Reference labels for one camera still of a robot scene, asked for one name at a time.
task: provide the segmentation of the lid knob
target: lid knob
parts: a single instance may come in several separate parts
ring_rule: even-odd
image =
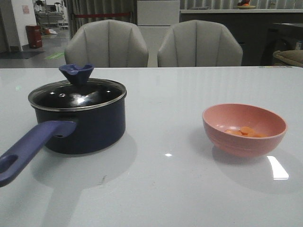
[[[90,64],[86,64],[83,68],[75,64],[68,64],[60,66],[59,70],[71,84],[81,86],[86,84],[94,67]]]

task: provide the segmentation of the chair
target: chair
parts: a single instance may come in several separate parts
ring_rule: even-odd
[[[303,67],[303,50],[275,51],[273,65]]]
[[[147,67],[148,50],[137,25],[102,20],[79,28],[65,48],[65,61],[98,68]]]
[[[168,29],[158,50],[158,66],[240,66],[242,57],[243,50],[227,27],[191,20]]]

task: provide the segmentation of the pink bowl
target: pink bowl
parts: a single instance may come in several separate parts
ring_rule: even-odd
[[[203,111],[203,125],[210,141],[219,149],[239,157],[264,155],[277,147],[287,123],[277,114],[251,105],[219,104]],[[248,126],[267,137],[243,137],[224,132]]]

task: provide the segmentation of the table surface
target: table surface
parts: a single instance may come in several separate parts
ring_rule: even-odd
[[[303,226],[303,69],[94,69],[127,88],[126,132],[113,146],[68,156],[41,149],[0,188],[2,227]],[[58,69],[0,69],[0,154],[36,116],[27,95]],[[215,148],[202,111],[219,103],[271,110],[288,132],[267,156]]]

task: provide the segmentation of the glass lid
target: glass lid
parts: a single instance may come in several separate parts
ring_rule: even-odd
[[[124,85],[107,79],[91,78],[84,85],[63,80],[44,85],[28,95],[37,109],[70,112],[95,109],[114,103],[126,95]]]

